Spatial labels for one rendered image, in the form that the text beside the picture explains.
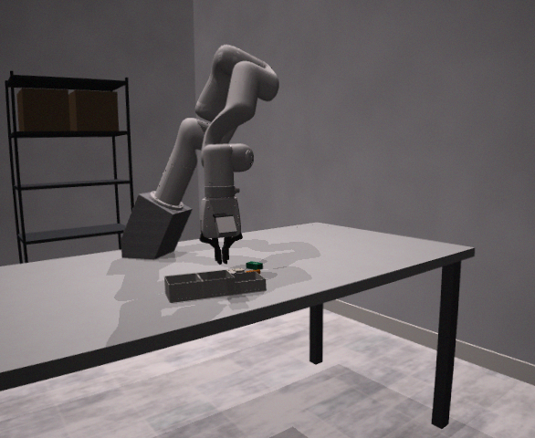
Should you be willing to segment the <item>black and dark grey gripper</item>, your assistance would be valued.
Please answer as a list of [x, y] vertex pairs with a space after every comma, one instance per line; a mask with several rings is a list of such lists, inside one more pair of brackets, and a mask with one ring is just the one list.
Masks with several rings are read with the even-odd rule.
[[[224, 237], [222, 250], [218, 243], [217, 231], [215, 228], [215, 218], [213, 214], [233, 215], [236, 224], [236, 236]], [[206, 218], [206, 219], [205, 219]], [[202, 221], [201, 221], [202, 220]], [[229, 260], [229, 248], [235, 242], [243, 238], [241, 234], [241, 221], [239, 207], [236, 197], [227, 198], [206, 198], [201, 202], [200, 214], [200, 241], [210, 244], [215, 249], [215, 261], [219, 265], [227, 264]], [[212, 239], [211, 239], [212, 238]]]

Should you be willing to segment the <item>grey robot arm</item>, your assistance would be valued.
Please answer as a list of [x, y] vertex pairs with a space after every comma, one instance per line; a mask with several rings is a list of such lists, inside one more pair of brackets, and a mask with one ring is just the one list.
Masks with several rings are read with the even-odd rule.
[[193, 118], [183, 120], [151, 199], [172, 210], [183, 209], [181, 201], [197, 164], [195, 149], [201, 150], [205, 197], [227, 198], [239, 193], [234, 186], [234, 172], [250, 169], [254, 153], [245, 144], [228, 143], [237, 126], [254, 117], [257, 98], [271, 101], [278, 87], [278, 76], [267, 63], [236, 47], [218, 48], [211, 75], [195, 106], [195, 113], [212, 123]]

